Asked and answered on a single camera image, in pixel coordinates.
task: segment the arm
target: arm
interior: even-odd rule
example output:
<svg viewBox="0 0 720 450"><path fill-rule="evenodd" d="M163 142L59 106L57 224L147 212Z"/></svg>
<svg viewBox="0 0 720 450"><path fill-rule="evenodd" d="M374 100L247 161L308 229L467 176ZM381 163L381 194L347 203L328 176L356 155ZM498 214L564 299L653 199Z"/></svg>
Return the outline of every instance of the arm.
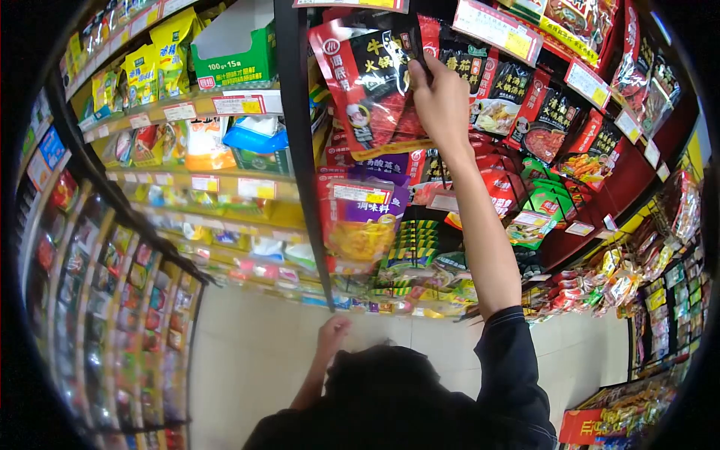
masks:
<svg viewBox="0 0 720 450"><path fill-rule="evenodd" d="M434 57L426 54L425 60L432 85L420 63L410 62L415 105L452 174L465 253L485 319L475 348L482 365L477 402L528 448L554 448L550 404L537 384L535 348L521 307L520 272L467 137L469 85Z"/></svg>
<svg viewBox="0 0 720 450"><path fill-rule="evenodd" d="M497 311L520 305L520 271L467 137L469 84L432 56L426 54L425 61L434 77L431 86L420 63L410 64L415 105L452 174L478 308L488 320Z"/></svg>

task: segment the supermarket aisle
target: supermarket aisle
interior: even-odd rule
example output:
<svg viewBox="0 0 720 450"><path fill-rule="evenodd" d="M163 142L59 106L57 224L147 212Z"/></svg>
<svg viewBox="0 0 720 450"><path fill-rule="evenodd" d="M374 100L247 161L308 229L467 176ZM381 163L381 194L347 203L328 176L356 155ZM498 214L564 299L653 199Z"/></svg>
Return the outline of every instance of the supermarket aisle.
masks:
<svg viewBox="0 0 720 450"><path fill-rule="evenodd" d="M258 420L287 408L305 377L318 327L330 313L227 287L206 290L193 348L190 409L192 447L240 448ZM472 353L482 325L352 315L346 349L390 337L427 354L450 390L476 397L480 363ZM562 413L599 386L626 381L627 324L614 314L555 317L531 330L540 385L559 430Z"/></svg>

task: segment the logo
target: logo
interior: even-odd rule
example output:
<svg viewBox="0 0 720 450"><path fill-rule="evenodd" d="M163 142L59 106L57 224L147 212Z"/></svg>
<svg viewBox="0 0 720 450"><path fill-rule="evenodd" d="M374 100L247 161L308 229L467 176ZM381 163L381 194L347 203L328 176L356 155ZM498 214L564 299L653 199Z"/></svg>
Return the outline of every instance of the logo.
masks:
<svg viewBox="0 0 720 450"><path fill-rule="evenodd" d="M198 78L197 85L200 86L200 89L212 89L215 87L215 77L203 76L202 78Z"/></svg>
<svg viewBox="0 0 720 450"><path fill-rule="evenodd" d="M340 41L334 38L330 38L323 42L323 53L326 55L335 55L340 51Z"/></svg>

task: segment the black jacket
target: black jacket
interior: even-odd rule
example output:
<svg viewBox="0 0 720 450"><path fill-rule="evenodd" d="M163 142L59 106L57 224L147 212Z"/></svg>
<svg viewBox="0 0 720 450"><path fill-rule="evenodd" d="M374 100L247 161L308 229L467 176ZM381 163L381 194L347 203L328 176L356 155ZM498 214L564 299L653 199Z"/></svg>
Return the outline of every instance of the black jacket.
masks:
<svg viewBox="0 0 720 450"><path fill-rule="evenodd" d="M338 352L325 396L256 426L246 449L554 449L545 391L521 307L485 323L475 353L477 401L440 385L427 357L405 347Z"/></svg>

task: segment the shelf label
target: shelf label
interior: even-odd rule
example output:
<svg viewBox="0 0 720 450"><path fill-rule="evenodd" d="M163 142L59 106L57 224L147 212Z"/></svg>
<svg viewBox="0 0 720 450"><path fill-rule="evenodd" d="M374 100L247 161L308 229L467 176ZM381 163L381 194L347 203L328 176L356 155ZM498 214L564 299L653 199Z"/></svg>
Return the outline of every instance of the shelf label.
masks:
<svg viewBox="0 0 720 450"><path fill-rule="evenodd" d="M161 186L172 186L173 176L171 174L155 174L155 183Z"/></svg>
<svg viewBox="0 0 720 450"><path fill-rule="evenodd" d="M197 0L167 0L163 5L163 18L166 18L175 11L182 9L190 4L195 3Z"/></svg>
<svg viewBox="0 0 720 450"><path fill-rule="evenodd" d="M595 229L594 226L583 222L573 222L572 225L565 228L566 233L578 236L587 236Z"/></svg>
<svg viewBox="0 0 720 450"><path fill-rule="evenodd" d="M615 119L615 126L617 126L617 128L619 128L620 131L623 132L628 139L630 139L630 142L632 142L633 145L635 145L642 134L640 124L637 122L637 119L635 119L634 114L632 114L627 108L623 108L623 110L620 111L618 118Z"/></svg>
<svg viewBox="0 0 720 450"><path fill-rule="evenodd" d="M275 181L238 178L238 195L241 197L274 200L276 191Z"/></svg>
<svg viewBox="0 0 720 450"><path fill-rule="evenodd" d="M511 53L533 67L542 48L542 36L475 0L460 0L452 27Z"/></svg>
<svg viewBox="0 0 720 450"><path fill-rule="evenodd" d="M333 197L353 202L388 204L392 197L392 191L362 187L357 184L335 183L333 184Z"/></svg>
<svg viewBox="0 0 720 450"><path fill-rule="evenodd" d="M213 175L191 175L190 184L199 191L217 192L220 190L220 178Z"/></svg>
<svg viewBox="0 0 720 450"><path fill-rule="evenodd" d="M153 123L150 121L150 117L146 113L130 116L130 126L133 129L140 127L149 127Z"/></svg>
<svg viewBox="0 0 720 450"><path fill-rule="evenodd" d="M215 104L215 111L219 115L266 114L265 101L259 94L213 97L212 103Z"/></svg>
<svg viewBox="0 0 720 450"><path fill-rule="evenodd" d="M660 150L657 149L652 139L647 141L643 155L645 155L645 159L647 159L647 162L650 163L652 168L657 168L657 163L660 162Z"/></svg>
<svg viewBox="0 0 720 450"><path fill-rule="evenodd" d="M407 14L410 0L294 0L292 2L293 8L309 8L311 6L360 6Z"/></svg>
<svg viewBox="0 0 720 450"><path fill-rule="evenodd" d="M663 183L665 183L665 180L667 180L668 176L670 176L670 170L667 168L667 164L665 164L665 162L660 164L660 168L657 169L657 175Z"/></svg>
<svg viewBox="0 0 720 450"><path fill-rule="evenodd" d="M581 60L573 58L565 74L565 83L570 88L605 112L610 100L610 86Z"/></svg>
<svg viewBox="0 0 720 450"><path fill-rule="evenodd" d="M164 107L163 112L168 122L175 122L176 120L194 119L197 117L195 112L195 106L192 103L179 103L172 107Z"/></svg>

